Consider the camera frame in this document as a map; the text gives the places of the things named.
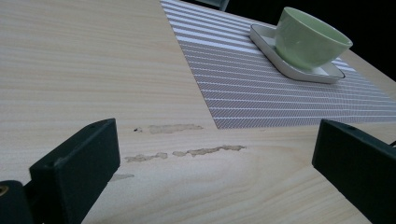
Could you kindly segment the striped woven placemat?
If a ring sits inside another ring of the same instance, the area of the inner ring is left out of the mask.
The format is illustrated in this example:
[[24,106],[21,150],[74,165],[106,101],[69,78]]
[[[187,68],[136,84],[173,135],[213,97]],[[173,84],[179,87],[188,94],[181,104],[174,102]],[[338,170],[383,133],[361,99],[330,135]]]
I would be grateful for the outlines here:
[[395,122],[396,101],[341,59],[333,84],[281,74],[250,39],[253,21],[180,0],[161,5],[220,129]]

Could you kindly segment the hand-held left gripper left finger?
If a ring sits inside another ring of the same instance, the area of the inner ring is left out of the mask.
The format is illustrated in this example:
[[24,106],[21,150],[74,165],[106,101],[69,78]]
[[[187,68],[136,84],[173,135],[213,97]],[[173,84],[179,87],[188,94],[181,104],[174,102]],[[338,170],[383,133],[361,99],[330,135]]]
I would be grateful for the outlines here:
[[30,168],[37,224],[80,224],[120,167],[114,119],[89,124]]

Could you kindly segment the white square plate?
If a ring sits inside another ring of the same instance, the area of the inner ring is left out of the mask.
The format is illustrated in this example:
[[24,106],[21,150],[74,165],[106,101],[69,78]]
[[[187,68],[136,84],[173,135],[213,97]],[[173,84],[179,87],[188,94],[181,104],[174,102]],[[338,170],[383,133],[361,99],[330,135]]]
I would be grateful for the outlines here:
[[332,63],[326,63],[313,69],[296,68],[285,62],[276,52],[275,31],[273,27],[259,24],[250,26],[250,39],[285,77],[308,82],[333,84],[346,75]]

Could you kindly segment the green ceramic bowl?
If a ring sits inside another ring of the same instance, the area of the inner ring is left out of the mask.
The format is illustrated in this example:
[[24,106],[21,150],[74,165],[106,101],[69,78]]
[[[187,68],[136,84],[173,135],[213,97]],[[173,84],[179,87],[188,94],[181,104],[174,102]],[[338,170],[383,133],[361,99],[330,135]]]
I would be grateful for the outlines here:
[[330,24],[299,9],[284,7],[276,26],[275,46],[285,62],[308,70],[330,63],[353,42]]

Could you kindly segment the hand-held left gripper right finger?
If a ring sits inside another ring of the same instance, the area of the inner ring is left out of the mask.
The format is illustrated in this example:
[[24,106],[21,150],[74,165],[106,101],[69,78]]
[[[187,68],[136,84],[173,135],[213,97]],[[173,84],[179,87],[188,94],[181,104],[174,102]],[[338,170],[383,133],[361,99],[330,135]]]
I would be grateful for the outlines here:
[[396,146],[324,119],[312,164],[373,224],[396,224]]

